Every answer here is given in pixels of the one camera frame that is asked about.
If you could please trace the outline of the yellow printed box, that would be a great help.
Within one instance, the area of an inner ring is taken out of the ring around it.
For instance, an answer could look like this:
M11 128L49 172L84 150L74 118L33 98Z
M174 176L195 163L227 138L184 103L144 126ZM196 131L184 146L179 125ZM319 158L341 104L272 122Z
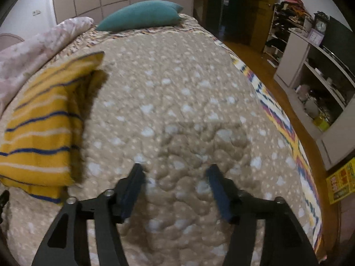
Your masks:
M354 158L326 179L330 204L343 200L354 193Z

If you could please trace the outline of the cluttered shoe rack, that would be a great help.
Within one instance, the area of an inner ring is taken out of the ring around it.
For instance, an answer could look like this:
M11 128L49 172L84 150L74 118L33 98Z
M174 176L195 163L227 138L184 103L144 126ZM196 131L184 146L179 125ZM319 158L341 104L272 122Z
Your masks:
M307 36L313 19L302 0L284 0L273 5L273 14L263 54L277 68L285 52L291 30Z

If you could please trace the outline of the black television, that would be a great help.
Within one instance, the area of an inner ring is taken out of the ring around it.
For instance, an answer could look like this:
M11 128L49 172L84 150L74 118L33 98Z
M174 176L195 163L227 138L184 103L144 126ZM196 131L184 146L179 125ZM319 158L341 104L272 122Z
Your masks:
M321 43L354 73L355 35L341 22L330 16Z

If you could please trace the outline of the pink floral duvet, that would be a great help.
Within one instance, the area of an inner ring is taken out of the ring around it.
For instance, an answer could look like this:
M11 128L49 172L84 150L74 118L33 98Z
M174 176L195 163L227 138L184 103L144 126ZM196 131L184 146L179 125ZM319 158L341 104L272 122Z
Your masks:
M77 36L94 25L89 17L67 19L49 31L1 51L1 112L25 82Z

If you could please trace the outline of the beige dotted quilt bedspread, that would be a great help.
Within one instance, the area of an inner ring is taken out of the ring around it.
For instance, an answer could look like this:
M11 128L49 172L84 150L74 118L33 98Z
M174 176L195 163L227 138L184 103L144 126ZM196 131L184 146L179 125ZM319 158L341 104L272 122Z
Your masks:
M117 225L128 265L318 265L316 234L277 104L240 59L181 15L177 26L112 34L92 26L34 73L1 112L1 143L29 84L103 51L80 176L60 203L1 183L1 264L33 265L67 199L113 189L134 164L145 182Z

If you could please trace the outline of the teal pillow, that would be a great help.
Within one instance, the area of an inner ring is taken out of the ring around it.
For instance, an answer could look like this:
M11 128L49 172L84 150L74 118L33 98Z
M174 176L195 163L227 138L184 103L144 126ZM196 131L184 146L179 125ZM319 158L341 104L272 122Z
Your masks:
M183 6L171 1L148 0L134 3L110 14L96 27L97 31L120 32L160 26L174 26L181 20Z

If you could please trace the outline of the purple card calendar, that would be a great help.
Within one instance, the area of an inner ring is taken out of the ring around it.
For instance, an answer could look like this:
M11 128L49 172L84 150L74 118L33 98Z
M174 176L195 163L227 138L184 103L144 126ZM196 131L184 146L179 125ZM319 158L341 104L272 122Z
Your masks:
M314 28L310 30L310 33L308 35L308 41L310 41L312 44L319 46L324 38L324 34L318 32Z

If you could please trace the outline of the pink chair back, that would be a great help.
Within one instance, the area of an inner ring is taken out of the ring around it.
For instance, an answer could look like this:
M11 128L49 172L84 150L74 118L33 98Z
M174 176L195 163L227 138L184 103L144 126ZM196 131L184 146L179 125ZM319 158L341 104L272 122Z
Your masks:
M7 49L8 47L23 42L24 39L21 37L10 34L10 33L2 33L0 34L0 51Z

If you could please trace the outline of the yellow striped sweater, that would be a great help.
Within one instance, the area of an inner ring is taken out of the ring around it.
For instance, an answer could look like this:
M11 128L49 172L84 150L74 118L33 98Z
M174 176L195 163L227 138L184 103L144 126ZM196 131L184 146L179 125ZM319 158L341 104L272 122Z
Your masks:
M60 203L80 176L80 149L90 94L105 78L104 52L46 69L33 80L7 123L1 183Z

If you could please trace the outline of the dark wooden door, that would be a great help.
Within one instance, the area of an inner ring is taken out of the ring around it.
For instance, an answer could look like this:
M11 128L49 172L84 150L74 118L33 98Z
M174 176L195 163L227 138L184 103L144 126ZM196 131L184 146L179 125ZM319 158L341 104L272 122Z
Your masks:
M278 0L204 0L203 26L216 36L262 52Z

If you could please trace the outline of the white shelf unit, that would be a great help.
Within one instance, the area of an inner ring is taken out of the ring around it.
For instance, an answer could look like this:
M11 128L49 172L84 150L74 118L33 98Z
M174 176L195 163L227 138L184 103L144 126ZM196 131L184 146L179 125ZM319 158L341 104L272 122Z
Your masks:
M327 170L354 154L354 79L294 29L274 75Z

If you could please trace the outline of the desk clock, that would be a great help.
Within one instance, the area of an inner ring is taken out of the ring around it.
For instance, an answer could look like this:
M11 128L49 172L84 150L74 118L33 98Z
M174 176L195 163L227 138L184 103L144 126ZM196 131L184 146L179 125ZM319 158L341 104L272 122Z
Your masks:
M321 34L325 34L329 21L330 18L327 16L327 14L318 11L315 13L314 29Z

